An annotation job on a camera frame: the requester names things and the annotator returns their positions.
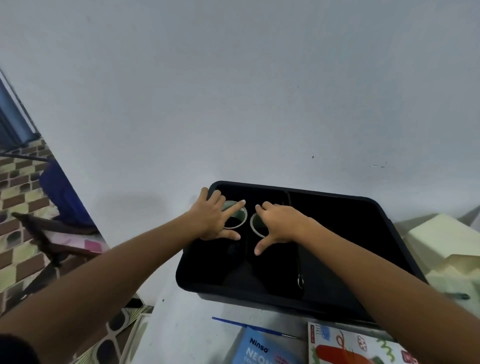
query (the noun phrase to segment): person's left hand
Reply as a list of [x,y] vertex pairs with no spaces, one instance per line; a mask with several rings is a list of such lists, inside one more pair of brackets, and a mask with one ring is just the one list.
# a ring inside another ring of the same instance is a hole
[[222,211],[223,204],[226,201],[225,196],[219,190],[215,190],[207,200],[207,194],[208,188],[202,188],[200,196],[188,212],[199,228],[200,239],[227,238],[239,240],[240,234],[233,230],[224,229],[224,226],[229,217],[245,206],[245,200],[241,200]]

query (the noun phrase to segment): finger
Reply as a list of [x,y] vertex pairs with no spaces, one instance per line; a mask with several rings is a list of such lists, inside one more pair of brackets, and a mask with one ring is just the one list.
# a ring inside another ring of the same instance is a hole
[[232,216],[234,213],[239,211],[242,207],[245,206],[245,200],[241,200],[237,202],[235,205],[230,206],[223,212],[223,217],[225,218],[225,221]]
[[262,217],[262,215],[265,213],[265,210],[260,205],[255,206],[255,211],[258,215],[260,215],[260,217]]
[[208,195],[208,188],[202,187],[202,190],[200,191],[200,195],[198,196],[197,201],[206,201],[207,195]]
[[268,209],[272,208],[273,205],[272,205],[270,202],[265,201],[265,202],[263,203],[262,207],[264,208],[264,210],[268,210]]
[[226,200],[227,200],[227,198],[225,196],[221,195],[215,205],[218,206],[219,208],[222,208],[222,206],[223,206],[223,204],[225,203]]
[[233,230],[223,229],[221,232],[218,233],[216,239],[218,238],[227,238],[231,240],[240,240],[240,234]]
[[253,251],[255,255],[260,255],[263,253],[263,251],[268,248],[270,245],[275,244],[275,241],[272,237],[271,234],[267,235],[267,237],[261,239],[257,246],[255,247],[255,250]]
[[212,203],[213,205],[215,205],[221,195],[222,195],[222,193],[221,193],[219,190],[213,191],[212,195],[211,195],[210,198],[208,199],[208,202],[210,202],[210,203]]

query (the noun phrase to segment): round cup opening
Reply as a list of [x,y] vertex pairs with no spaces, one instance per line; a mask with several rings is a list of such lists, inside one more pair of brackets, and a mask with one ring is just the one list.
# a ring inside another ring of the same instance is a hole
[[258,215],[256,212],[252,215],[252,218],[250,219],[250,227],[252,228],[253,232],[261,238],[264,238],[268,235],[267,226],[260,218],[260,215]]
[[[225,203],[222,206],[222,211],[225,211],[226,209],[235,205],[236,203],[237,201],[231,201],[231,200],[225,201]],[[244,206],[228,218],[228,220],[225,222],[224,229],[238,228],[242,226],[245,221],[247,221],[247,209]]]

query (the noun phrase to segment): black tray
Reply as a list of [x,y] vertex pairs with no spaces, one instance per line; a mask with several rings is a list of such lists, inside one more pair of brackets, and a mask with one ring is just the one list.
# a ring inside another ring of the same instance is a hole
[[227,200],[247,201],[247,221],[236,228],[239,241],[194,241],[183,250],[178,285],[202,298],[249,307],[307,315],[320,320],[375,326],[343,281],[296,243],[275,244],[260,256],[261,237],[250,228],[255,205],[290,205],[326,228],[389,260],[426,282],[392,222],[366,197],[218,181]]

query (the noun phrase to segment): forearm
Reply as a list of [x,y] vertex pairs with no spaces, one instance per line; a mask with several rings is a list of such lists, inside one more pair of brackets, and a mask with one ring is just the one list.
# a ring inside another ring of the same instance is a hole
[[141,234],[25,300],[0,320],[0,332],[29,342],[44,363],[63,363],[197,235],[186,214]]
[[480,321],[385,259],[310,220],[298,238],[352,290],[375,321],[421,362],[473,363]]

